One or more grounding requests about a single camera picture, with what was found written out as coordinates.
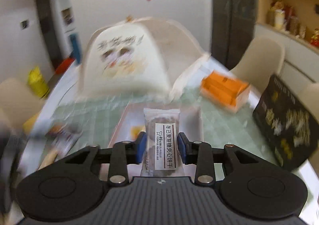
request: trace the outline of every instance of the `orange box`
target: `orange box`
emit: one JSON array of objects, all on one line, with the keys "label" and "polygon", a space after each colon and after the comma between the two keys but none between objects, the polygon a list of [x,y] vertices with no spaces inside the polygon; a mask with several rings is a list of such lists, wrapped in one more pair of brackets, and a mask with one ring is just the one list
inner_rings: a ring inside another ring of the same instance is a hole
[{"label": "orange box", "polygon": [[201,84],[203,96],[221,104],[234,113],[247,102],[249,92],[249,83],[226,77],[216,71],[204,78]]}]

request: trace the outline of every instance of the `blue object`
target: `blue object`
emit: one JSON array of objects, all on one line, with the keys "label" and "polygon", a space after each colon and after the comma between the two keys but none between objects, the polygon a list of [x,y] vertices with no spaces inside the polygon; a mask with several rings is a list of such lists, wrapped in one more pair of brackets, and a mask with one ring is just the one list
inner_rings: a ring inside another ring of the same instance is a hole
[{"label": "blue object", "polygon": [[78,34],[73,33],[69,36],[72,47],[73,47],[73,56],[75,57],[77,64],[81,63],[81,48],[78,42]]},{"label": "blue object", "polygon": [[147,142],[147,135],[146,133],[143,133],[141,142],[137,144],[138,148],[137,148],[137,154],[136,154],[136,163],[142,163],[143,161],[143,154],[146,149],[146,142]]},{"label": "blue object", "polygon": [[177,144],[178,144],[178,151],[180,152],[180,155],[181,155],[181,160],[183,161],[183,163],[186,163],[186,145],[183,139],[181,138],[180,134],[178,134],[177,136]]}]

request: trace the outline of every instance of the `printed label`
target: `printed label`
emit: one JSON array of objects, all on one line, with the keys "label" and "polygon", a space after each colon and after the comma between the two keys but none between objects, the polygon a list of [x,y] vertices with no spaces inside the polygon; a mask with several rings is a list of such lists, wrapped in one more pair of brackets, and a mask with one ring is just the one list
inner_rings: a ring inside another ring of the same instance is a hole
[{"label": "printed label", "polygon": [[176,170],[178,164],[175,123],[156,123],[155,138],[155,170]]}]

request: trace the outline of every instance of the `metal screw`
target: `metal screw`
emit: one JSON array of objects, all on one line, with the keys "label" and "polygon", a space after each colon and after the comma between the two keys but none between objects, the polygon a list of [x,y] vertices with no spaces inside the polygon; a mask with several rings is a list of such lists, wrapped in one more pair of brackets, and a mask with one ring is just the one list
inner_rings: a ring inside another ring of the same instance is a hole
[{"label": "metal screw", "polygon": [[125,177],[124,176],[112,176],[110,178],[110,181],[114,184],[122,184],[125,182]]},{"label": "metal screw", "polygon": [[211,176],[200,176],[199,178],[197,178],[197,180],[203,184],[209,184],[214,181],[214,178],[212,178]]}]

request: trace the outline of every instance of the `food cover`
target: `food cover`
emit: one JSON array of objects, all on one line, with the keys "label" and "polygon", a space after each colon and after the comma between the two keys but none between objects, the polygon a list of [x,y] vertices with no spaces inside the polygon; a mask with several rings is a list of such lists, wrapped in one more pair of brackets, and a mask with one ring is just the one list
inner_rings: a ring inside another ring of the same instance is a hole
[{"label": "food cover", "polygon": [[106,27],[89,42],[79,93],[95,97],[136,91],[178,98],[208,58],[178,23],[144,18]]}]

